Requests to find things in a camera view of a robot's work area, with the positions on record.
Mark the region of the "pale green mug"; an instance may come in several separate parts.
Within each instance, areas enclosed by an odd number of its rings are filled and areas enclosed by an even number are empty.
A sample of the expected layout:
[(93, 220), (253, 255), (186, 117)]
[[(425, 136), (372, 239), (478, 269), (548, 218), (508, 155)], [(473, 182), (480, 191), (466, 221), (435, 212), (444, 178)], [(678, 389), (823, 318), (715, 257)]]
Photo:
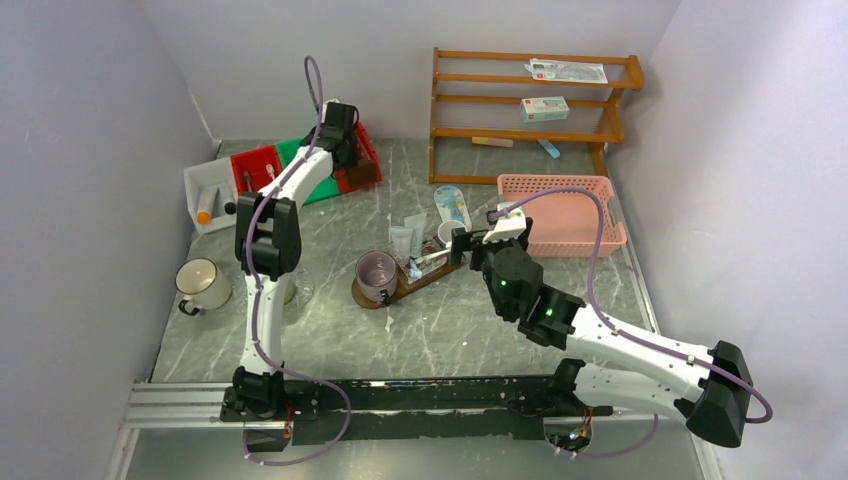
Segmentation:
[(282, 296), (283, 304), (288, 304), (296, 293), (296, 285), (291, 273), (284, 275), (279, 280), (278, 293)]

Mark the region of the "white enamel mug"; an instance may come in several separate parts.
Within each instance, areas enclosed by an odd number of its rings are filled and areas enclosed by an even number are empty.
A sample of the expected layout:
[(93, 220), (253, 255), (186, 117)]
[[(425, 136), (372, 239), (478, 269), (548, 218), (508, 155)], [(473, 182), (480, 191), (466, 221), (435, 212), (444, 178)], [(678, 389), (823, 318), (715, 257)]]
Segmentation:
[(207, 258), (186, 261), (175, 275), (175, 286), (182, 296), (177, 308), (188, 316), (225, 305), (232, 294), (229, 278)]

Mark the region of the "purple mug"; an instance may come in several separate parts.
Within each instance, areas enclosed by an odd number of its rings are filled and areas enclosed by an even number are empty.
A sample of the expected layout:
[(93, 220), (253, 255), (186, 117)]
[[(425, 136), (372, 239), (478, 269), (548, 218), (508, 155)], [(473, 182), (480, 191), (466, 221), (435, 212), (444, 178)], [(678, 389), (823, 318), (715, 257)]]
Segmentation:
[(397, 263), (383, 251), (363, 254), (355, 267), (356, 283), (362, 295), (369, 301), (388, 306), (396, 292), (398, 283)]

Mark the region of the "grey-blue mug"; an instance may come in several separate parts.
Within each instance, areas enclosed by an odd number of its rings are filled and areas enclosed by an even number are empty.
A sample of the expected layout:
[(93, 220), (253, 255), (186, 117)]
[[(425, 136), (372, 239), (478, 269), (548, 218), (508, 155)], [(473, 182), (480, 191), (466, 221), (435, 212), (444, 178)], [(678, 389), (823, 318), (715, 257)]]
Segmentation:
[(438, 226), (437, 237), (445, 247), (452, 242), (455, 230), (458, 230), (459, 233), (465, 233), (468, 231), (463, 222), (453, 219), (445, 220)]

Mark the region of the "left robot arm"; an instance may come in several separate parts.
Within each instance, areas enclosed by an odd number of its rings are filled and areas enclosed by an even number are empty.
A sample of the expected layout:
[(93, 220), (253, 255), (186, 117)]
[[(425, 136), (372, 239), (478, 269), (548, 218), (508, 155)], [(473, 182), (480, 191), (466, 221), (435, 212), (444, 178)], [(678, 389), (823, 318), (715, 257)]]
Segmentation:
[(302, 253), (299, 210), (322, 181), (359, 160), (355, 106), (326, 102), (317, 120), (282, 172), (236, 204), (235, 254), (245, 273), (248, 318), (244, 351), (222, 402), (225, 422), (287, 414), (282, 320)]

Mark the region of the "white toothbrush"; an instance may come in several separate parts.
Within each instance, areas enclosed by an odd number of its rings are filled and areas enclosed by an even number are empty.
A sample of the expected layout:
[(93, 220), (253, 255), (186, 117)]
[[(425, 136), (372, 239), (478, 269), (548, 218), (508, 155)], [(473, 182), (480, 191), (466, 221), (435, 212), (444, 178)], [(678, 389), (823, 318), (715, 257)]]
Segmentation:
[(445, 255), (449, 254), (450, 252), (451, 252), (451, 249), (439, 250), (439, 251), (432, 252), (432, 253), (429, 253), (429, 254), (425, 254), (421, 257), (418, 257), (416, 261), (427, 262), (427, 261), (445, 256)]

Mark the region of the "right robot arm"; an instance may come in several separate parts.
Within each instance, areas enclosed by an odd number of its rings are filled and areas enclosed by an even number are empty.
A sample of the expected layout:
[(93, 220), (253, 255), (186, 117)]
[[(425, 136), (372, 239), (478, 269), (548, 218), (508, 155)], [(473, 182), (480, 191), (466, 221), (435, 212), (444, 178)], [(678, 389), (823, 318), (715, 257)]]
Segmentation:
[(543, 281), (543, 268), (527, 252), (531, 228), (462, 232), (449, 243), (452, 265), (465, 253), (483, 275), (495, 312), (528, 340), (563, 351), (597, 355), (668, 387), (673, 410), (689, 431), (714, 445), (737, 448), (751, 400), (762, 401), (736, 345), (713, 348), (634, 329), (607, 316), (593, 298), (582, 300)]

